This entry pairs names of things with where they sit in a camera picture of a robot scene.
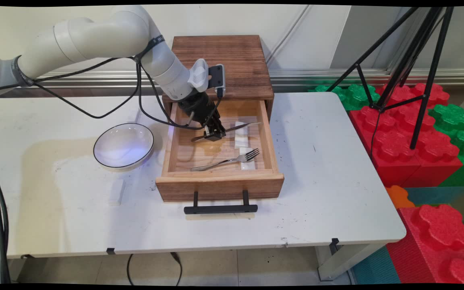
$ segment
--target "white bowl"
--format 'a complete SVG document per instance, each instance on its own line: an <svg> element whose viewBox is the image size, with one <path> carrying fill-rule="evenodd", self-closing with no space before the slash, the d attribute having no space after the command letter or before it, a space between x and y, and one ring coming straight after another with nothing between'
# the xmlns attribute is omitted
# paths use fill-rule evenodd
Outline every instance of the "white bowl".
<svg viewBox="0 0 464 290"><path fill-rule="evenodd" d="M146 158L153 148L153 134L140 124L125 123L105 131L94 144L94 158L107 167L124 168Z"/></svg>

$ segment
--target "wooden box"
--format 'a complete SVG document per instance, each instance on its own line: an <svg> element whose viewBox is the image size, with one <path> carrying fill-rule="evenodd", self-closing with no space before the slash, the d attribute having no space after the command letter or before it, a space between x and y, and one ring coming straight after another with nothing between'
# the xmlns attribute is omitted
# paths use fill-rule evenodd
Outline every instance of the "wooden box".
<svg viewBox="0 0 464 290"><path fill-rule="evenodd" d="M223 64L226 88L223 100L261 99L269 120L274 94L259 35L175 36L171 50L186 68L191 68L199 58L204 58L209 67ZM214 89L206 92L211 99L217 99ZM168 112L176 106L165 94L162 101Z"/></svg>
<svg viewBox="0 0 464 290"><path fill-rule="evenodd" d="M269 129L264 101L221 101L218 107L225 128L236 121L261 122L248 127L249 146L259 148L254 159L255 170L242 170L240 163L227 164L201 172L191 172L195 166L236 158L234 132L216 142L191 142L202 130L187 130L170 126L162 175L156 179L157 189L164 201L191 201L198 191L199 200L241 199L248 190L250 198L276 198L282 188L284 175L278 172L273 139ZM179 124L188 117L173 106L171 119Z"/></svg>
<svg viewBox="0 0 464 290"><path fill-rule="evenodd" d="M175 37L172 50L187 68L199 58L204 58L209 67L224 65L226 91L217 108L221 123L230 128L236 121L261 122L247 128L249 147L259 148L261 154L252 161L255 170L242 170L240 163L235 163L191 172L192 167L236 158L239 150L234 149L234 132L216 142L192 143L191 138L203 135L203 130L170 126L162 175L156 179L162 199L192 201L195 191L199 200L242 199L245 189L250 198L278 197L284 175L278 172L269 129L274 94L259 35ZM206 92L216 100L213 88ZM166 95L162 100L171 119L186 124L188 116Z"/></svg>

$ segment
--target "white sponge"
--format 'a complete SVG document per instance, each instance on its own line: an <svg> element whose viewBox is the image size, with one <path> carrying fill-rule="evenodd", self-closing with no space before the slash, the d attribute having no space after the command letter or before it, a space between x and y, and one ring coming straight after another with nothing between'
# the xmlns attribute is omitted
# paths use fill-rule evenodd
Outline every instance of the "white sponge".
<svg viewBox="0 0 464 290"><path fill-rule="evenodd" d="M247 154L250 152L252 148L248 147L240 147L239 148L239 154ZM241 162L241 170L255 170L255 158L253 160L250 160L248 162Z"/></svg>
<svg viewBox="0 0 464 290"><path fill-rule="evenodd" d="M246 123L236 121L236 126L243 125ZM248 147L248 127L243 127L241 129L237 129L234 131L235 137L235 149L239 149L240 147Z"/></svg>

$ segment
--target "drawer handle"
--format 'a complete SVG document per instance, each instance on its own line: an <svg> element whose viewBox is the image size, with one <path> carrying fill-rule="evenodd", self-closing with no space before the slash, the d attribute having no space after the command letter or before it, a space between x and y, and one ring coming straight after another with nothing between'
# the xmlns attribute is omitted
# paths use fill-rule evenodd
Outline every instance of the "drawer handle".
<svg viewBox="0 0 464 290"><path fill-rule="evenodd" d="M198 206L198 191L195 191L193 206L184 207L186 215L196 215L203 213L256 213L257 205L250 205L248 202L248 191L243 191L243 205L211 205Z"/></svg>

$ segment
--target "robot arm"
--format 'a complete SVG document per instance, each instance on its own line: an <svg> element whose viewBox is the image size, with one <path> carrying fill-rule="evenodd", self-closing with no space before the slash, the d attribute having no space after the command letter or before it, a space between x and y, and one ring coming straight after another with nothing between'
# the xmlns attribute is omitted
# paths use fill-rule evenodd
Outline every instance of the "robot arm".
<svg viewBox="0 0 464 290"><path fill-rule="evenodd" d="M119 5L109 20L95 23L88 18L66 20L35 37L28 51L13 60L0 60L0 87L31 81L52 70L96 57L136 56L143 68L193 120L204 123L214 108L205 90L209 68L199 59L188 70L168 47L155 22L140 5ZM224 136L216 111L207 132Z"/></svg>

